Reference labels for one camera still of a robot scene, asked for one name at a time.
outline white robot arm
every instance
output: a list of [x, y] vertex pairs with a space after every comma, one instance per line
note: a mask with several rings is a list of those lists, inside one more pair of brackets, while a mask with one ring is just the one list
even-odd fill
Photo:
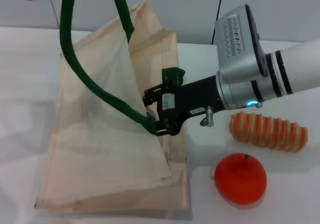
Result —
[[320, 86], [320, 39], [264, 54], [250, 8], [216, 22], [220, 70], [216, 83], [227, 110]]

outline table surface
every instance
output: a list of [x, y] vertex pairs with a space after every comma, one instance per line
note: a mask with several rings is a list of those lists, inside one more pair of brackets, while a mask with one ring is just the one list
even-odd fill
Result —
[[[74, 31], [79, 41], [89, 32]], [[43, 162], [54, 119], [61, 48], [57, 30], [0, 27], [0, 223], [1, 224], [235, 224], [316, 223], [320, 220], [320, 88], [269, 100], [261, 113], [298, 122], [309, 130], [307, 146], [286, 153], [235, 142], [229, 134], [230, 114], [214, 114], [213, 128], [199, 125], [202, 116], [184, 125], [193, 219], [53, 216], [34, 210]], [[273, 52], [294, 42], [261, 41]], [[214, 45], [179, 44], [185, 83], [218, 70]], [[267, 172], [263, 199], [246, 208], [227, 203], [210, 172], [226, 155], [242, 152], [257, 158]]]

